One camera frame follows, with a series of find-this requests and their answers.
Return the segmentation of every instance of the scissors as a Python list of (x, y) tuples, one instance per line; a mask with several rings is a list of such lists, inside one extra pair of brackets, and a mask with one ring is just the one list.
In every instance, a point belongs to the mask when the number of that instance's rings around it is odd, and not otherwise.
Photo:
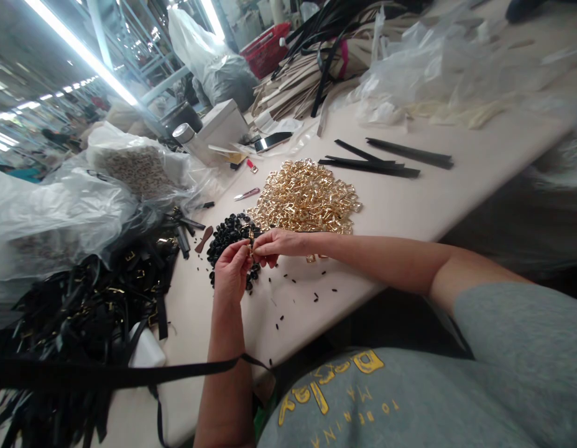
[(243, 193), (242, 195), (235, 196), (235, 201), (245, 199), (246, 197), (253, 196), (259, 193), (259, 188), (254, 188), (253, 190), (249, 190), (247, 193)]

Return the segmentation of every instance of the hand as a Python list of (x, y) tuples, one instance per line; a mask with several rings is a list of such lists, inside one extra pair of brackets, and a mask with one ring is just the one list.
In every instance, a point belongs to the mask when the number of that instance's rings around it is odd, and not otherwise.
[(216, 262), (216, 282), (214, 283), (214, 299), (226, 300), (239, 304), (245, 291), (247, 273), (253, 264), (249, 240), (241, 240), (231, 244)]
[(253, 244), (253, 258), (262, 268), (267, 264), (273, 268), (278, 255), (309, 255), (307, 253), (308, 233), (296, 233), (290, 230), (274, 228), (256, 239)]

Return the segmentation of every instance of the pile of black beads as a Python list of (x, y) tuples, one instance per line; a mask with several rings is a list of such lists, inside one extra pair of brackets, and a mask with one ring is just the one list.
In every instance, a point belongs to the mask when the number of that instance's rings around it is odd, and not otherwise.
[[(216, 266), (218, 258), (220, 258), (227, 246), (249, 238), (252, 232), (258, 235), (261, 229), (245, 213), (239, 213), (238, 215), (232, 213), (223, 223), (217, 225), (216, 231), (212, 234), (214, 239), (210, 242), (210, 248), (207, 252), (208, 261), (212, 267)], [(251, 267), (251, 272), (247, 274), (247, 286), (245, 287), (247, 291), (253, 289), (252, 281), (257, 280), (261, 269), (261, 266), (257, 263), (254, 263)], [(215, 274), (211, 272), (210, 283), (212, 287), (214, 287), (214, 280)]]

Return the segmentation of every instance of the wooden tool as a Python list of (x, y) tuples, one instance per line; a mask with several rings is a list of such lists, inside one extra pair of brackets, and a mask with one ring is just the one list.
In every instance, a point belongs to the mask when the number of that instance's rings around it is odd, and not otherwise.
[(212, 226), (208, 227), (206, 229), (206, 231), (203, 233), (203, 237), (201, 238), (200, 243), (197, 245), (197, 247), (195, 248), (195, 251), (197, 253), (201, 253), (201, 251), (203, 250), (203, 245), (206, 243), (206, 241), (209, 240), (209, 238), (212, 236), (212, 233), (214, 233), (214, 229), (212, 228)]

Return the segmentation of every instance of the pile of gold buckles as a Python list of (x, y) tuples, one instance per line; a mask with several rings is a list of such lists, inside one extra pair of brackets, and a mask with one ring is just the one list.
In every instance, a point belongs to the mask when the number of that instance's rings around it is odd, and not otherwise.
[(293, 231), (330, 231), (350, 235), (351, 212), (360, 211), (355, 188), (335, 180), (332, 171), (311, 159), (286, 161), (272, 171), (247, 213), (262, 231), (279, 227)]

